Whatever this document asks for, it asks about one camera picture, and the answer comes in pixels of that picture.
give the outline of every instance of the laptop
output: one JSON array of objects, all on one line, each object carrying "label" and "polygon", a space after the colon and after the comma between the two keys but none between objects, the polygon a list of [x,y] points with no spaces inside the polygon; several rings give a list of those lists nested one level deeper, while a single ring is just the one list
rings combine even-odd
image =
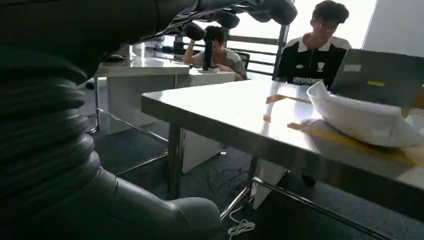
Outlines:
[{"label": "laptop", "polygon": [[408,107],[423,85],[423,57],[349,49],[330,92],[371,103]]}]

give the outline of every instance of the hair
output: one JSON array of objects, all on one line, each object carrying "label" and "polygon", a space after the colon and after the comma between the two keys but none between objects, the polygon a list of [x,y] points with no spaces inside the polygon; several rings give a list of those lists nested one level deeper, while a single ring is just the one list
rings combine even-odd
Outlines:
[{"label": "hair", "polygon": [[349,17],[349,10],[345,5],[332,0],[326,0],[318,3],[312,13],[314,19],[319,19],[324,22],[336,22],[344,24]]},{"label": "hair", "polygon": [[220,26],[207,26],[205,29],[206,35],[204,36],[205,41],[217,40],[219,44],[223,44],[225,41],[225,31]]}]

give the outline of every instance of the black and white shirt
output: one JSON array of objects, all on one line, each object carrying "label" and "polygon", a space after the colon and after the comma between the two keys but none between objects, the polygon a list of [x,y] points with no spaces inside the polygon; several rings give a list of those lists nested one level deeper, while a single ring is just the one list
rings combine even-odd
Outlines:
[{"label": "black and white shirt", "polygon": [[308,49],[304,37],[287,43],[281,55],[277,77],[287,78],[289,84],[311,86],[319,81],[329,88],[340,64],[351,48],[346,39],[332,36],[319,49]]}]

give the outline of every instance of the white table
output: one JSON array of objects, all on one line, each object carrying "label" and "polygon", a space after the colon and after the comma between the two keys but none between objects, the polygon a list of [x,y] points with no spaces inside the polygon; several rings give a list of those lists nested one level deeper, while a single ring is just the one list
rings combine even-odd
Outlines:
[{"label": "white table", "polygon": [[[186,64],[166,59],[151,57],[134,57],[121,63],[102,63],[96,78],[101,78],[97,85],[107,87],[107,103],[100,106],[108,113],[142,127],[156,121],[155,118],[142,113],[140,98],[143,93],[168,89],[223,84],[235,80],[234,72],[199,72]],[[110,120],[101,122],[100,126],[108,134],[115,134],[130,129],[127,124]],[[185,131],[183,173],[221,152],[221,144],[209,138]]]},{"label": "white table", "polygon": [[[107,103],[100,108],[136,126],[151,124],[156,120],[141,112],[140,95],[176,88],[178,78],[186,79],[189,70],[190,67],[185,64],[149,57],[134,57],[120,63],[102,63],[95,76],[106,77]],[[130,128],[118,121],[102,122],[100,125],[108,134]]]}]

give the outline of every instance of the white plastic bag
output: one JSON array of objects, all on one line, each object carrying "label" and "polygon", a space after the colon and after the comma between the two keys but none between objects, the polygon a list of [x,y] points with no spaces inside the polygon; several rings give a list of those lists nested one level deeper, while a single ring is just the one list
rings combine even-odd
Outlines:
[{"label": "white plastic bag", "polygon": [[410,114],[406,120],[400,107],[332,95],[323,82],[307,94],[327,123],[361,142],[394,148],[424,145],[424,114]]}]

